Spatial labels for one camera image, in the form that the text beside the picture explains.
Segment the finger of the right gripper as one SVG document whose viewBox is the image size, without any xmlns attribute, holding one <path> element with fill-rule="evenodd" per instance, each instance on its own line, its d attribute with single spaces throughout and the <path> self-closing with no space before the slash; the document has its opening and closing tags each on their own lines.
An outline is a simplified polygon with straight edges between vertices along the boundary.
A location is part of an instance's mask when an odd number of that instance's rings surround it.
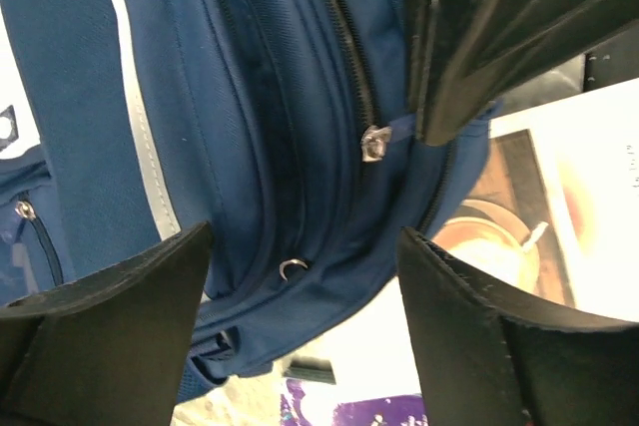
<svg viewBox="0 0 639 426">
<path fill-rule="evenodd" d="M 478 0 L 445 78 L 460 79 L 470 89 L 480 114 L 499 95 L 637 20 L 638 0 Z M 416 114 L 416 136 L 440 146 L 475 117 Z"/>
<path fill-rule="evenodd" d="M 478 0 L 403 0 L 406 106 L 424 117 L 475 117 L 479 102 L 460 79 L 446 79 Z"/>
</svg>

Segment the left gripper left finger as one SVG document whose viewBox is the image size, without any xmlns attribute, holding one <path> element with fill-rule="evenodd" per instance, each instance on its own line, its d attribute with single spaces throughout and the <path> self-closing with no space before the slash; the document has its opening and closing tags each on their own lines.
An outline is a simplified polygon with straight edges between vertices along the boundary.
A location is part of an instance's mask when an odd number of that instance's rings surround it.
<svg viewBox="0 0 639 426">
<path fill-rule="evenodd" d="M 3 307 L 2 424 L 170 424 L 212 245 L 199 223 Z"/>
</svg>

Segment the navy blue student backpack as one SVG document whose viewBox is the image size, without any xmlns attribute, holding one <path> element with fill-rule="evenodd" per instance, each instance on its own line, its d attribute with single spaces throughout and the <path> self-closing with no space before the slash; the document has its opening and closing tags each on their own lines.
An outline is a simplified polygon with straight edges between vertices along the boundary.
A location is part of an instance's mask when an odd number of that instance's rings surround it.
<svg viewBox="0 0 639 426">
<path fill-rule="evenodd" d="M 274 362 L 394 277 L 479 177 L 487 115 L 415 136 L 413 0 L 1 0 L 1 300 L 206 221 L 179 397 Z"/>
</svg>

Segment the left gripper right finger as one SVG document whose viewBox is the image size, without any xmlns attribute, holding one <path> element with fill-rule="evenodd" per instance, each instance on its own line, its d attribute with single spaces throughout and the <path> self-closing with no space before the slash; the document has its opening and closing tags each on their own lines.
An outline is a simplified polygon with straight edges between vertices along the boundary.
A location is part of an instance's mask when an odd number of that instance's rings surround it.
<svg viewBox="0 0 639 426">
<path fill-rule="evenodd" d="M 638 326 L 518 289 L 414 229 L 398 280 L 432 425 L 634 425 Z"/>
</svg>

